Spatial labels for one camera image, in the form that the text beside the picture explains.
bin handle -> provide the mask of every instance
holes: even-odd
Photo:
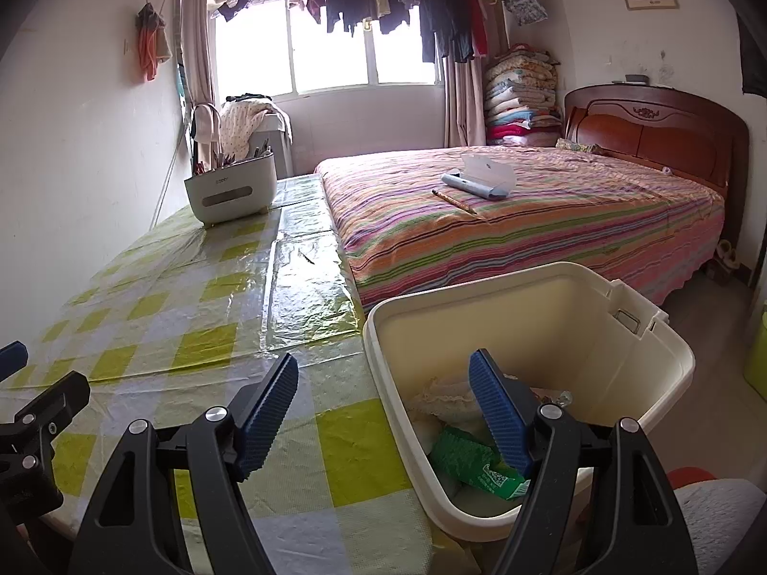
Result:
[[[615,312],[615,315],[613,317],[618,322],[623,324],[634,335],[637,335],[639,333],[639,326],[641,325],[641,322],[639,321],[639,318],[632,316],[628,311],[619,309],[618,311]]]

stack of folded quilts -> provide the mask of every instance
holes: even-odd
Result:
[[[547,52],[516,44],[485,72],[489,145],[557,144],[562,120],[555,94],[556,64]]]

plastic tablecloth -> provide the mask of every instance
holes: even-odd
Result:
[[[2,420],[70,370],[87,376],[91,402],[55,441],[64,506],[52,517],[74,534],[133,419],[191,422],[289,349],[298,392],[266,464],[241,485],[275,570],[424,573],[432,535],[435,547],[450,541],[397,453],[362,323],[320,178],[284,180],[267,215],[206,230],[187,207],[118,255],[2,384]],[[195,570],[209,571],[188,472],[176,480]]]

wooden headboard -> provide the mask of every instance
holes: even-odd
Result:
[[[671,168],[725,198],[722,237],[738,241],[749,174],[749,129],[718,103],[657,86],[586,86],[565,96],[568,139]]]

striped bedsheet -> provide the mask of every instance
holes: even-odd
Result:
[[[440,182],[467,151],[513,164],[513,196],[486,201]],[[708,187],[560,149],[388,152],[325,160],[316,172],[366,311],[400,294],[552,261],[620,278],[661,304],[711,257],[724,222],[724,200]]]

